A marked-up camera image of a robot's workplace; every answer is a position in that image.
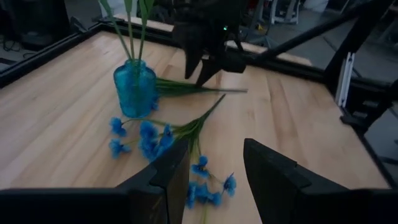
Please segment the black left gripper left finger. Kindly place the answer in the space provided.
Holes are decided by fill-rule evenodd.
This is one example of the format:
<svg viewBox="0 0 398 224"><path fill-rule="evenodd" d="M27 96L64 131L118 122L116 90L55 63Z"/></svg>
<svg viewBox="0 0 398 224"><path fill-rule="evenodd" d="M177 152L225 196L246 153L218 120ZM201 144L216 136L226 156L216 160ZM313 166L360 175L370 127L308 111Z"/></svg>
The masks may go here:
<svg viewBox="0 0 398 224"><path fill-rule="evenodd" d="M118 223L179 224L189 182L188 141L178 140L144 169L117 186L127 204Z"/></svg>

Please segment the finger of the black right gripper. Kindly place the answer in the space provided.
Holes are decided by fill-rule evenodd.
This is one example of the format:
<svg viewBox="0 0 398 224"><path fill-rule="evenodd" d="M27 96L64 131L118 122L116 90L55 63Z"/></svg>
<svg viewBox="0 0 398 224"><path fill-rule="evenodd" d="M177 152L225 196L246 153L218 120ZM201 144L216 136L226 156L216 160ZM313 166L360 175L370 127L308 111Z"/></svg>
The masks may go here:
<svg viewBox="0 0 398 224"><path fill-rule="evenodd" d="M218 62L210 59L202 59L202 69L195 84L196 87L201 87L205 84L213 75L221 70L221 66Z"/></svg>
<svg viewBox="0 0 398 224"><path fill-rule="evenodd" d="M203 47L188 46L184 52L186 58L185 79L189 79L203 56Z"/></svg>

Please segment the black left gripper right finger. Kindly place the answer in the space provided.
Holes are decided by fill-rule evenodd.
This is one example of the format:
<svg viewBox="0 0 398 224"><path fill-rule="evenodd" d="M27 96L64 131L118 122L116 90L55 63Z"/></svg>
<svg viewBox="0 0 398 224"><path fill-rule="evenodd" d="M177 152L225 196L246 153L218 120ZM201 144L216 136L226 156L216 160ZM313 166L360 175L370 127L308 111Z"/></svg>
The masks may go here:
<svg viewBox="0 0 398 224"><path fill-rule="evenodd" d="M336 223L328 197L348 189L252 138L244 140L244 166L263 223Z"/></svg>

